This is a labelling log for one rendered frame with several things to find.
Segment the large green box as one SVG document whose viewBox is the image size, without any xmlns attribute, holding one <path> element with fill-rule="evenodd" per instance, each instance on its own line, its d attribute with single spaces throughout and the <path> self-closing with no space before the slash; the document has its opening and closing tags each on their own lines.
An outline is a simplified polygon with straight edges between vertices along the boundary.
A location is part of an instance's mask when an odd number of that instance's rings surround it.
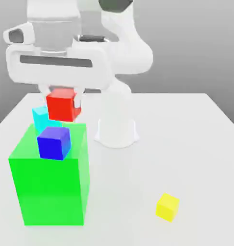
<svg viewBox="0 0 234 246">
<path fill-rule="evenodd" d="M 65 123 L 71 149 L 64 160 L 42 159 L 30 124 L 9 156 L 25 225 L 84 225 L 90 187 L 87 129 Z"/>
</svg>

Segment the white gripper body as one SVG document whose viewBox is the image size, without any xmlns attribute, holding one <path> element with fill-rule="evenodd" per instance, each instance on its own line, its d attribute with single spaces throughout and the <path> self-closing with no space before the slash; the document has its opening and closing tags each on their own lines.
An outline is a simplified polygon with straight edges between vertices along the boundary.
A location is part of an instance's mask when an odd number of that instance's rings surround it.
<svg viewBox="0 0 234 246">
<path fill-rule="evenodd" d="M 74 42 L 64 57 L 45 56 L 34 45 L 12 44 L 6 49 L 10 78 L 15 83 L 104 90 L 114 78 L 101 43 Z"/>
</svg>

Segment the small red cube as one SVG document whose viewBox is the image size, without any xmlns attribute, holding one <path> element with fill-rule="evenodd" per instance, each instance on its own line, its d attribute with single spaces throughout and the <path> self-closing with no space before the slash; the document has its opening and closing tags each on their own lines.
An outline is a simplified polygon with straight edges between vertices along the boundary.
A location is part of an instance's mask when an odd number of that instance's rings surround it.
<svg viewBox="0 0 234 246">
<path fill-rule="evenodd" d="M 46 96 L 49 119 L 73 122 L 81 113 L 81 107 L 74 106 L 76 93 L 72 88 L 56 88 Z"/>
</svg>

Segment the small blue cube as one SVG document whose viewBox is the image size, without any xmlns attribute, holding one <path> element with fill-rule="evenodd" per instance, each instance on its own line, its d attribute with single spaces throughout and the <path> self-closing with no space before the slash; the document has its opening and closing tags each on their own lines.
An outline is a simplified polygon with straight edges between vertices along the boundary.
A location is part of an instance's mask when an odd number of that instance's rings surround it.
<svg viewBox="0 0 234 246">
<path fill-rule="evenodd" d="M 43 159 L 64 160 L 71 149 L 67 127 L 46 127 L 37 137 L 39 155 Z"/>
</svg>

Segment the small cyan cube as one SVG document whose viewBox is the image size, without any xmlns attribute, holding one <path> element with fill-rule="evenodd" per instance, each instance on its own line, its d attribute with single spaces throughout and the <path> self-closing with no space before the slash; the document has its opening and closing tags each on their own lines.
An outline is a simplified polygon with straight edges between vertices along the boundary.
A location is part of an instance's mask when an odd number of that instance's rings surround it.
<svg viewBox="0 0 234 246">
<path fill-rule="evenodd" d="M 49 119 L 49 113 L 47 106 L 39 106 L 32 109 L 35 128 L 40 134 L 47 126 L 61 127 L 60 121 L 54 121 Z"/>
</svg>

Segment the small yellow cube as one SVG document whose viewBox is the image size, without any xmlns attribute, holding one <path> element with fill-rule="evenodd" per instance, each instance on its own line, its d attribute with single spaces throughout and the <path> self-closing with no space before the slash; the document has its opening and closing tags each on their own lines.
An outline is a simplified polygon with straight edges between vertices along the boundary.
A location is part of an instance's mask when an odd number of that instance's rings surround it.
<svg viewBox="0 0 234 246">
<path fill-rule="evenodd" d="M 178 213 L 179 204 L 179 198 L 164 193 L 157 202 L 156 215 L 168 222 L 172 222 Z"/>
</svg>

